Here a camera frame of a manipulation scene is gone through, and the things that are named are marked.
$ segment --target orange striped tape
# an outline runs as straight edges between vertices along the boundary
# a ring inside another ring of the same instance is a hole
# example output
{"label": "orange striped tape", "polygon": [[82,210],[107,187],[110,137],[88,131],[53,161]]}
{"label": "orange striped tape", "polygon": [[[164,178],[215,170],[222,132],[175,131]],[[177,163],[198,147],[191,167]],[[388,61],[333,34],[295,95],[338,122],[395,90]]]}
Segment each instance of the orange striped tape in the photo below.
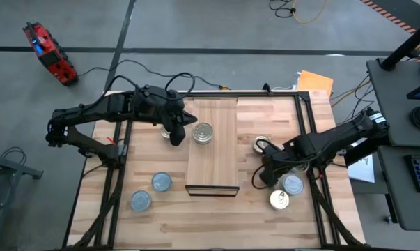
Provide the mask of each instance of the orange striped tape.
{"label": "orange striped tape", "polygon": [[377,11],[383,17],[387,18],[389,21],[397,24],[400,28],[404,29],[405,31],[413,34],[416,32],[416,29],[412,28],[411,26],[407,25],[406,23],[402,22],[400,19],[392,15],[391,13],[385,11],[383,8],[379,7],[377,4],[373,3],[371,0],[360,0],[367,6],[371,7],[373,10]]}

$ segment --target butcher block tabletop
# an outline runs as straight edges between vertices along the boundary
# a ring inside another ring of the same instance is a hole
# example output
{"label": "butcher block tabletop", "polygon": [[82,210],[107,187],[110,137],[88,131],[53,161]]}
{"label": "butcher block tabletop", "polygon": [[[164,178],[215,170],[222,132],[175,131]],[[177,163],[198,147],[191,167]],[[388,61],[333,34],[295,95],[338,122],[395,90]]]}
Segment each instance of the butcher block tabletop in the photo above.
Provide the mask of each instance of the butcher block tabletop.
{"label": "butcher block tabletop", "polygon": [[[310,91],[313,116],[318,132],[335,126],[329,98],[324,91]],[[193,113],[194,101],[185,98],[185,110]],[[212,99],[223,100],[224,97]],[[185,189],[187,181],[191,129],[185,126],[186,138],[180,146],[171,146],[160,134],[160,125],[134,122],[128,149],[123,193],[120,201],[115,236],[115,249],[257,249],[257,248],[319,248],[313,202],[309,181],[305,174],[304,190],[290,198],[282,211],[269,203],[270,190],[257,190],[251,186],[251,176],[261,166],[260,156],[252,149],[259,135],[268,136],[277,146],[300,134],[291,97],[239,97],[236,109],[236,179],[239,192],[236,197],[191,197]],[[307,132],[309,122],[306,107],[301,102]],[[125,124],[121,136],[124,137]],[[98,121],[93,138],[108,144],[114,135],[115,124]],[[343,158],[335,162],[344,164]],[[98,158],[87,160],[84,171],[98,166]],[[106,168],[99,168],[85,176],[79,188],[68,245],[76,243],[90,227],[100,210]],[[113,175],[114,183],[117,170]],[[166,172],[173,185],[167,192],[155,192],[151,178]],[[359,241],[364,235],[354,195],[344,167],[327,168],[330,192],[336,214]],[[259,178],[258,185],[263,185]],[[130,206],[132,194],[146,190],[152,197],[147,211],[136,212]],[[102,242],[106,243],[110,215],[104,224]],[[332,235],[323,212],[328,241]]]}

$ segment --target concrete floor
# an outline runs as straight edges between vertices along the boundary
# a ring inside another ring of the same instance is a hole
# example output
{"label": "concrete floor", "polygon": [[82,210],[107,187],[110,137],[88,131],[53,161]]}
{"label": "concrete floor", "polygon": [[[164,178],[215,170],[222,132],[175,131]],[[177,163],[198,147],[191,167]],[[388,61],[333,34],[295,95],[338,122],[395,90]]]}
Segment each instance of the concrete floor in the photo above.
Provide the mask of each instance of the concrete floor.
{"label": "concrete floor", "polygon": [[[64,47],[115,47],[128,4],[129,0],[3,0],[0,46],[28,46],[21,28],[30,20],[44,24]],[[409,37],[359,0],[330,0],[325,13],[308,25],[276,18],[267,4],[266,0],[138,0],[124,47],[390,51]],[[299,1],[298,6],[301,18],[309,18],[319,10],[320,1]],[[108,68],[113,54],[69,53],[69,57],[82,73],[93,66]],[[122,54],[120,59],[135,59],[166,74],[189,71],[232,89],[259,89],[266,82],[290,86],[297,71],[309,70],[333,78],[335,93],[341,93],[358,85],[366,76],[366,61],[375,56]],[[167,81],[131,63],[119,66],[117,74],[138,84],[164,86]],[[0,52],[0,152],[21,146],[27,164],[45,171],[40,181],[22,179],[0,247],[61,246],[84,158],[75,147],[47,147],[45,126],[54,109],[93,102],[106,78],[107,72],[96,70],[66,88],[33,53]],[[186,79],[174,86],[187,87]],[[131,86],[124,82],[113,86],[113,90],[128,89]],[[198,82],[196,89],[211,87]],[[336,106],[336,121],[344,120],[355,103],[349,97]],[[80,129],[90,135],[93,124]],[[368,243],[420,250],[420,232],[382,221],[388,214],[383,196],[357,195],[356,202]]]}

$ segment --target metal can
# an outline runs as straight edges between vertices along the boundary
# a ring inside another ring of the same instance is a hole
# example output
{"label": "metal can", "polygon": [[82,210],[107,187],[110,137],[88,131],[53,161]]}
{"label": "metal can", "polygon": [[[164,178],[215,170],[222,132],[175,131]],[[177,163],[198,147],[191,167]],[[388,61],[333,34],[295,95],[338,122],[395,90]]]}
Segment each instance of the metal can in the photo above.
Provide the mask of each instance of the metal can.
{"label": "metal can", "polygon": [[290,203],[290,197],[283,190],[276,190],[270,195],[270,205],[275,210],[285,209]]}
{"label": "metal can", "polygon": [[169,132],[165,129],[164,126],[160,128],[160,134],[162,135],[163,138],[169,139]]}
{"label": "metal can", "polygon": [[304,182],[302,179],[294,174],[286,175],[282,178],[282,188],[288,195],[298,195],[304,189]]}
{"label": "metal can", "polygon": [[193,138],[199,144],[208,144],[212,139],[212,127],[208,123],[200,123],[193,130]]}
{"label": "metal can", "polygon": [[136,191],[132,195],[131,207],[134,211],[140,212],[149,208],[151,205],[151,196],[145,190]]}
{"label": "metal can", "polygon": [[154,190],[158,192],[165,192],[169,190],[171,184],[171,177],[166,172],[156,173],[151,180],[151,185],[153,185]]}
{"label": "metal can", "polygon": [[253,141],[253,151],[255,153],[259,154],[259,155],[262,155],[263,151],[260,147],[265,148],[268,144],[267,144],[267,142],[264,142],[264,141],[258,141],[259,139],[263,139],[263,140],[267,140],[267,141],[270,141],[270,139],[266,136],[258,136],[254,139],[254,141]]}

